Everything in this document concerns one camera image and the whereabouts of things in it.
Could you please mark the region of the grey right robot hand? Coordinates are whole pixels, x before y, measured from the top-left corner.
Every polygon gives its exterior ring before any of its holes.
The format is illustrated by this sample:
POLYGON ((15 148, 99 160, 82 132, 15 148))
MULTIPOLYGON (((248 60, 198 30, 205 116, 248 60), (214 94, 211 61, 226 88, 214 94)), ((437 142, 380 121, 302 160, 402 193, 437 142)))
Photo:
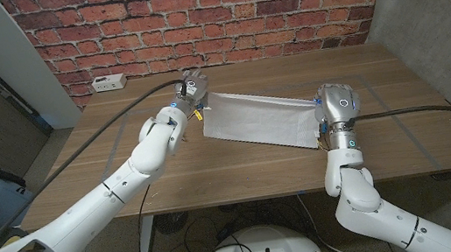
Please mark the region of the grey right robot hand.
POLYGON ((347 84, 322 84, 315 96, 315 118, 328 135, 329 149, 359 149, 350 120, 358 117, 359 94, 347 84))

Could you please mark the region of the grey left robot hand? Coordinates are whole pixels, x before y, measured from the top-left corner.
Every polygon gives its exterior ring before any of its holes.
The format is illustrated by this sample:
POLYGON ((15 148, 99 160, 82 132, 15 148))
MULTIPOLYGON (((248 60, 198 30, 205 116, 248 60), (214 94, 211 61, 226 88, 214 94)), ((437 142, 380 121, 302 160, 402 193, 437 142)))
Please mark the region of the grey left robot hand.
POLYGON ((201 70, 186 70, 180 79, 187 85, 187 93, 181 93, 182 85, 176 83, 173 102, 176 108, 186 115, 190 115, 196 109, 202 109, 208 105, 208 77, 201 70))

